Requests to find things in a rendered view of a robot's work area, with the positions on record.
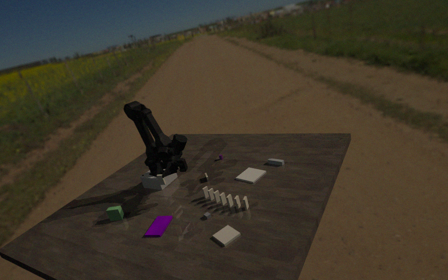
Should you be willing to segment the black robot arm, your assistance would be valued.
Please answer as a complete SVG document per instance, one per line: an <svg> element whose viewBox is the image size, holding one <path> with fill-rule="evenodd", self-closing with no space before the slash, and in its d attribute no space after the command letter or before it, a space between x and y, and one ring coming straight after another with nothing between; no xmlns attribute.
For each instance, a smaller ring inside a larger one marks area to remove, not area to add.
<svg viewBox="0 0 448 280"><path fill-rule="evenodd" d="M171 140L160 129L151 110L137 101L125 104L124 111L128 118L134 122L146 146L147 159L144 162L146 166L148 166L147 163L149 160L157 160L160 162L162 159L169 159L171 161L174 153L179 158L182 156L182 151L187 143L187 137L175 134Z"/></svg>

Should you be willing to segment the green block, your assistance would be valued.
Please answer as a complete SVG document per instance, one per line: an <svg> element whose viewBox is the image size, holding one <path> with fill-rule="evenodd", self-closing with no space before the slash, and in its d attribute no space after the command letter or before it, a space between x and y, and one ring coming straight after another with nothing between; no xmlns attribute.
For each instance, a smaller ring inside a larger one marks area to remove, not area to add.
<svg viewBox="0 0 448 280"><path fill-rule="evenodd" d="M122 206L120 205L108 207L106 212L110 221L122 220L125 217Z"/></svg>

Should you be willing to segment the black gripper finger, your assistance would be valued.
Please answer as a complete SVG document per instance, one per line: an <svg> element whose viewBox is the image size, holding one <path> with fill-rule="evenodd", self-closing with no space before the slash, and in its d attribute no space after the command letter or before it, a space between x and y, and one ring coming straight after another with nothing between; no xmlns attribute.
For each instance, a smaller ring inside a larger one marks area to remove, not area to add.
<svg viewBox="0 0 448 280"><path fill-rule="evenodd" d="M162 169L162 165L160 163L155 163L155 166L156 166L156 169L157 169L156 176L163 174L164 171Z"/></svg>
<svg viewBox="0 0 448 280"><path fill-rule="evenodd" d="M171 175L172 173L177 173L177 170L175 168L174 162L168 162L167 164L167 168L165 169L165 171L162 174L162 177L166 177Z"/></svg>

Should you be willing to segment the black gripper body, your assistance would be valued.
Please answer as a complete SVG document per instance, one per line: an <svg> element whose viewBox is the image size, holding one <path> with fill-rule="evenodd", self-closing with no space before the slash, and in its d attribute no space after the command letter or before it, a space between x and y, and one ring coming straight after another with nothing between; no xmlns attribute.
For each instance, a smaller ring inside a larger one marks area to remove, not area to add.
<svg viewBox="0 0 448 280"><path fill-rule="evenodd" d="M149 166L149 170L151 173L157 173L155 163L160 163L162 165L162 169L166 169L168 162L170 162L169 159L162 159L162 162L161 161L159 162L157 160L149 160L147 165ZM174 153L174 155L172 155L171 162L174 162L176 170L178 170L178 167L180 167L180 170L179 170L180 172L186 172L188 169L185 159L179 158L179 156L175 153Z"/></svg>

